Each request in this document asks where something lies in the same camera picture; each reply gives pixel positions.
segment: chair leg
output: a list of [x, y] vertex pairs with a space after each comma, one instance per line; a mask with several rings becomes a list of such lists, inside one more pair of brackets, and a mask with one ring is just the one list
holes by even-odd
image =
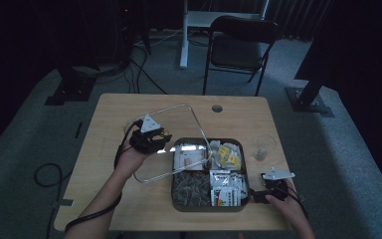
[[206, 96], [207, 78], [209, 77], [209, 65], [210, 65], [210, 60], [207, 59], [206, 71], [204, 72], [203, 96]]
[[207, 86], [208, 72], [209, 72], [209, 70], [206, 69], [206, 73], [204, 74], [203, 96], [206, 96], [206, 86]]
[[248, 83], [250, 83], [253, 80], [253, 77], [256, 75], [256, 73], [257, 73], [257, 70], [253, 71], [253, 74], [250, 76]]
[[262, 85], [263, 76], [265, 75], [265, 69], [266, 69], [266, 66], [263, 67], [262, 72], [260, 73], [259, 83], [257, 84], [257, 90], [256, 90], [255, 97], [257, 97], [259, 95], [260, 86]]

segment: wire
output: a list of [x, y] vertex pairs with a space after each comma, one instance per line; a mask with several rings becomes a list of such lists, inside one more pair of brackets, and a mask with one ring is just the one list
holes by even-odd
[[[45, 184], [45, 183], [42, 183], [40, 180], [39, 180], [39, 172], [45, 168], [45, 167], [49, 167], [49, 166], [53, 166], [57, 169], [58, 171], [58, 181], [55, 182], [55, 183], [51, 183], [51, 184]], [[68, 178], [71, 176], [73, 172], [70, 171], [67, 175], [63, 176], [62, 175], [62, 170], [61, 170], [61, 167], [58, 166], [57, 164], [55, 163], [45, 163], [43, 165], [41, 165], [39, 168], [36, 169], [35, 173], [34, 173], [34, 181], [41, 187], [52, 187], [52, 186], [56, 186], [58, 185], [58, 192], [57, 192], [57, 196], [56, 196], [56, 202], [57, 202], [57, 205], [59, 205], [59, 200], [60, 200], [60, 197], [61, 197], [61, 191], [62, 191], [62, 183]], [[48, 228], [47, 228], [47, 231], [46, 231], [46, 238], [49, 238], [50, 234], [51, 234], [51, 228], [52, 228], [52, 221], [54, 219], [54, 216], [55, 216], [55, 213], [57, 211], [57, 208], [54, 207], [52, 209], [52, 213], [51, 213], [51, 216], [49, 218], [49, 221], [48, 221]]]
[[143, 63], [140, 65], [138, 65], [133, 59], [131, 59], [131, 62], [138, 67], [139, 69], [139, 72], [138, 72], [138, 76], [137, 76], [137, 92], [139, 93], [139, 76], [141, 75], [141, 72], [143, 72], [145, 74], [145, 76], [147, 76], [147, 78], [150, 80], [150, 82], [155, 86], [157, 87], [162, 93], [164, 93], [165, 95], [168, 95], [162, 88], [160, 88], [154, 81], [153, 79], [144, 71], [143, 67], [144, 67], [144, 64], [145, 62], [147, 61], [147, 52], [145, 51], [145, 49], [142, 49], [140, 47], [137, 47], [135, 46], [135, 48], [138, 48], [139, 50], [143, 51], [144, 52], [144, 61]]

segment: hand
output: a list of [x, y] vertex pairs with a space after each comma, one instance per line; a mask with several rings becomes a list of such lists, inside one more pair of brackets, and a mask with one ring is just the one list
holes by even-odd
[[[288, 189], [287, 192], [296, 197], [294, 188], [287, 179], [286, 184], [287, 187], [291, 188]], [[290, 223], [290, 226], [299, 235], [299, 238], [315, 238], [311, 226], [309, 225], [309, 222], [302, 211], [302, 208], [293, 198], [288, 196], [285, 198], [285, 201], [281, 201], [271, 195], [267, 195], [266, 199], [284, 215], [285, 219]]]
[[142, 154], [135, 150], [129, 142], [123, 146], [123, 153], [119, 157], [115, 171], [129, 178], [144, 162], [150, 154]]

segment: black cable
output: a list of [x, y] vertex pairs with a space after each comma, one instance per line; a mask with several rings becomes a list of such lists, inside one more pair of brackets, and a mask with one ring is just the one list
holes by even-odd
[[117, 206], [117, 204], [119, 204], [121, 198], [122, 198], [122, 192], [120, 192], [119, 196], [112, 203], [112, 205], [107, 207], [107, 208], [105, 208], [104, 210], [92, 213], [92, 214], [84, 216], [84, 217], [79, 217], [79, 218], [71, 221], [65, 227], [65, 233], [67, 233], [73, 226], [75, 226], [77, 224], [80, 224], [80, 223], [83, 223], [83, 222], [86, 222], [86, 221], [90, 221], [92, 219], [95, 219], [95, 218], [98, 218], [100, 216], [103, 216], [103, 215], [107, 214], [109, 211], [113, 210]]
[[[58, 170], [58, 178], [59, 180], [55, 183], [51, 183], [51, 184], [45, 184], [45, 183], [42, 183], [40, 180], [39, 180], [39, 172], [45, 168], [45, 167], [49, 167], [49, 166], [53, 166], [55, 167], [57, 170]], [[62, 183], [68, 178], [71, 176], [73, 172], [69, 172], [67, 175], [63, 176], [62, 175], [62, 170], [61, 170], [61, 167], [58, 166], [57, 164], [55, 163], [45, 163], [43, 165], [41, 165], [39, 168], [36, 169], [36, 171], [34, 172], [34, 180], [35, 182], [41, 186], [41, 187], [52, 187], [52, 186], [56, 186], [58, 185], [58, 193], [57, 193], [57, 197], [56, 197], [56, 202], [58, 203], [59, 205], [59, 200], [60, 200], [60, 196], [61, 196], [61, 191], [62, 191]], [[46, 238], [49, 238], [50, 234], [51, 234], [51, 228], [52, 228], [52, 221], [54, 219], [54, 216], [55, 216], [55, 213], [57, 211], [57, 208], [53, 208], [52, 209], [52, 213], [51, 213], [51, 216], [49, 218], [49, 222], [48, 222], [48, 228], [47, 228], [47, 231], [46, 231]]]
[[139, 76], [141, 74], [141, 72], [143, 72], [145, 74], [145, 76], [147, 76], [148, 80], [150, 80], [150, 82], [155, 86], [157, 87], [162, 93], [164, 93], [165, 95], [168, 95], [162, 88], [160, 88], [154, 81], [153, 79], [144, 71], [143, 67], [144, 67], [144, 64], [145, 62], [147, 61], [147, 51], [145, 51], [145, 49], [143, 48], [140, 48], [140, 47], [137, 47], [137, 46], [134, 46], [135, 48], [138, 48], [139, 50], [143, 51], [145, 54], [144, 54], [144, 61], [142, 62], [141, 66], [138, 65], [133, 59], [131, 59], [131, 62], [133, 64], [135, 64], [135, 66], [138, 67], [139, 69], [139, 72], [138, 72], [138, 76], [137, 76], [137, 92], [139, 93]]
[[[116, 166], [117, 166], [117, 162], [119, 161], [120, 155], [123, 154], [125, 151], [127, 151], [127, 150], [129, 150], [129, 149], [131, 149], [133, 147], [133, 145], [132, 145], [132, 146], [130, 146], [130, 147], [124, 149], [124, 150], [120, 150], [120, 149], [123, 149], [123, 146], [124, 146], [124, 144], [126, 142], [126, 139], [128, 138], [128, 135], [129, 135], [130, 131], [136, 125], [137, 125], [137, 121], [133, 122], [129, 126], [129, 128], [127, 129], [127, 131], [125, 133], [125, 136], [122, 139], [122, 143], [119, 146], [118, 153], [116, 154], [116, 157], [115, 157], [115, 160], [114, 160], [114, 168], [116, 168]], [[87, 216], [79, 217], [79, 218], [71, 221], [65, 227], [65, 233], [67, 233], [75, 225], [78, 225], [78, 224], [86, 222], [86, 221], [90, 221], [92, 219], [95, 219], [95, 218], [98, 218], [100, 216], [103, 216], [103, 215], [107, 214], [108, 212], [113, 210], [117, 206], [117, 204], [119, 204], [121, 198], [122, 198], [122, 192], [120, 192], [119, 196], [116, 198], [116, 200], [109, 207], [107, 207], [107, 208], [105, 208], [105, 209], [103, 209], [101, 211], [92, 213], [92, 214], [87, 215]]]

